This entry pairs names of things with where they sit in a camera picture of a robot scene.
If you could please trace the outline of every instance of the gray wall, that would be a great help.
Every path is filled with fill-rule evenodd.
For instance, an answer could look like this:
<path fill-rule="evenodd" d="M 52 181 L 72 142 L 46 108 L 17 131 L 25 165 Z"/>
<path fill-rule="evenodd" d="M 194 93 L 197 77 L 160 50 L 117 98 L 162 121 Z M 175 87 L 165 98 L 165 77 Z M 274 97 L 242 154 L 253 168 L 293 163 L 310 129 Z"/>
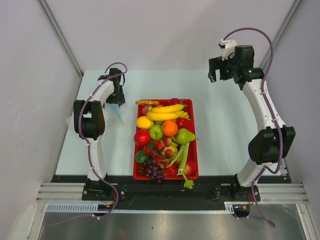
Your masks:
<path fill-rule="evenodd" d="M 320 1 L 302 1 L 275 52 L 267 79 L 272 100 L 296 137 L 287 156 L 320 224 Z"/>
<path fill-rule="evenodd" d="M 0 2 L 0 239 L 50 177 L 80 79 L 36 0 Z"/>

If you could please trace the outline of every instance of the green apple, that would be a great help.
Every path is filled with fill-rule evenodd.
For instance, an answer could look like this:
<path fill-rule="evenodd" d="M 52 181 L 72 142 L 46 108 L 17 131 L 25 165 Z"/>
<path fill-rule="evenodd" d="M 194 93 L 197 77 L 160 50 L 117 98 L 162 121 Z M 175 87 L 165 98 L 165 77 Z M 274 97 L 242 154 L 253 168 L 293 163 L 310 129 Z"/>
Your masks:
<path fill-rule="evenodd" d="M 161 130 L 161 125 L 160 124 L 154 124 L 150 127 L 149 129 L 149 133 L 150 133 L 150 137 L 153 140 L 161 140 L 165 135 Z"/>

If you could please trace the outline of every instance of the orange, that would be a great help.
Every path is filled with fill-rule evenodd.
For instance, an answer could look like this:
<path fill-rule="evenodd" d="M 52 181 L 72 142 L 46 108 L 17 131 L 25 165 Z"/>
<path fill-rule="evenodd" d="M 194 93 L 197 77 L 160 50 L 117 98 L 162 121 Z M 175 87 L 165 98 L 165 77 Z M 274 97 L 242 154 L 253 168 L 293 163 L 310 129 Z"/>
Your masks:
<path fill-rule="evenodd" d="M 167 120 L 162 124 L 161 130 L 167 137 L 173 137 L 178 133 L 178 125 L 173 120 Z"/>

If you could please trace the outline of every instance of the pile of fruit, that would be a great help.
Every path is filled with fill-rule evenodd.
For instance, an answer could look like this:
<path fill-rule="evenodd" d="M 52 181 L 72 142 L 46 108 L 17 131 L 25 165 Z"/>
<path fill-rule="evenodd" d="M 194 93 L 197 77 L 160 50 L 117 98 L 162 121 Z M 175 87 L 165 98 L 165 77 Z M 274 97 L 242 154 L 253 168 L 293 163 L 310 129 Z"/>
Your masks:
<path fill-rule="evenodd" d="M 135 161 L 141 164 L 140 174 L 158 181 L 183 176 L 184 187 L 192 189 L 196 165 L 188 159 L 190 142 L 196 139 L 194 124 L 184 111 L 182 100 L 172 98 L 166 106 L 158 101 L 140 100 L 144 105 L 143 116 L 136 120 L 140 129 L 134 135 L 134 142 L 143 149 L 135 154 Z"/>

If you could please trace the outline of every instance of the red tray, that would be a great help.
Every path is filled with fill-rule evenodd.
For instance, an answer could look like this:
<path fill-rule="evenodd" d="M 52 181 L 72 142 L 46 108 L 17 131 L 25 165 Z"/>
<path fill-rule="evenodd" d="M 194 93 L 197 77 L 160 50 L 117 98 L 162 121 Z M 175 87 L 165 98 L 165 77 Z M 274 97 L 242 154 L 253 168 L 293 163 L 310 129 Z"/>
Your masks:
<path fill-rule="evenodd" d="M 164 106 L 166 106 L 169 101 L 169 99 L 152 99 L 152 100 L 158 101 L 161 105 L 164 105 Z M 193 110 L 193 105 L 192 105 L 191 99 L 184 99 L 182 103 L 187 105 L 187 107 L 185 107 L 183 110 L 189 114 L 190 120 L 193 123 L 193 125 L 195 126 L 194 110 Z M 138 106 L 137 118 L 143 116 L 143 114 L 142 114 L 143 107 L 144 106 L 142 106 L 142 105 Z M 136 153 L 141 149 L 143 149 L 143 147 L 135 145 L 134 156 L 133 156 L 133 162 L 134 162 L 134 164 L 133 164 L 133 178 L 135 180 L 151 180 L 149 177 L 145 177 L 140 174 L 140 168 L 142 165 L 140 163 L 137 163 L 137 161 L 135 160 Z M 190 180 L 196 180 L 199 177 L 196 140 L 190 142 L 187 159 L 193 160 L 195 163 L 195 174 L 190 175 L 187 178 Z M 183 176 L 171 176 L 171 177 L 165 177 L 164 180 L 184 180 L 184 177 Z"/>

